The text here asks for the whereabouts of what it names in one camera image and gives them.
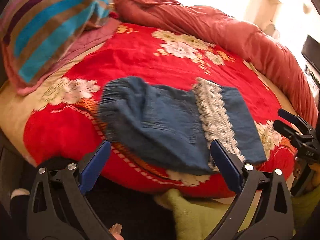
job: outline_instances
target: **pink blanket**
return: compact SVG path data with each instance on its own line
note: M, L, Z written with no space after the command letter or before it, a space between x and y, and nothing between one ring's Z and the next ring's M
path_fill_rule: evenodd
M295 57L262 30L209 6L184 6L176 0L114 0L130 23L193 35L234 52L269 78L289 98L295 111L316 125L318 111Z

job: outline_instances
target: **metal screw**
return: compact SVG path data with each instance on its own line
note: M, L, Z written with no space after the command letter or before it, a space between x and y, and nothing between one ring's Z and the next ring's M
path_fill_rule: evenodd
M74 170L76 167L77 167L77 164L75 164L75 163L70 163L68 165L68 169L71 170L71 171Z
M39 174L45 173L45 168L40 168L38 172L39 172Z
M251 164L246 164L244 166L244 168L247 170L247 171L252 171L253 170L253 166Z
M278 174L278 175L281 175L282 171L281 171L281 169L275 169L275 173Z

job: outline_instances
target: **blue cloth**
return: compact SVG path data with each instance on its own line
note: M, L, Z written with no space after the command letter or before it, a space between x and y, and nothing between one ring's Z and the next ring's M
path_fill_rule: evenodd
M239 90L232 87L221 87L221 90L224 107L245 162L251 164L265 162L267 158L258 131Z
M147 163L195 175L212 173L193 92L150 86L138 77L109 82L99 117L111 142L120 141Z
M246 162L266 161L259 134L240 92L198 80L193 91L151 86L132 76L109 82L99 104L99 118L107 123L107 139L121 142L147 163L194 175L217 170L214 163L210 165L213 170L208 165L212 163L208 146L217 138L225 142L230 152L243 155Z

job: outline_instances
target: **red floral bedspread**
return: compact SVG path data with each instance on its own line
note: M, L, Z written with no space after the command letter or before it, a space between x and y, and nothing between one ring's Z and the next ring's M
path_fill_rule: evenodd
M110 80L129 75L182 90L189 90L196 77L238 88L269 159L259 168L280 168L289 177L294 149L272 128L280 104L251 64L195 37L134 24L120 25L99 50L74 65L45 92L24 132L25 145L36 162L54 156L79 160L94 151L104 139L105 124L96 119L102 88ZM194 176L166 171L145 163L119 143L112 145L102 175L143 192L175 187L190 196L233 195L220 174Z

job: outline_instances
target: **striped towel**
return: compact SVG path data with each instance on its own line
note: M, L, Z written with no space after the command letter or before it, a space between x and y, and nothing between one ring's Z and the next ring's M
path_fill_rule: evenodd
M59 61L84 30L107 22L108 0L14 0L0 19L9 80L33 86Z

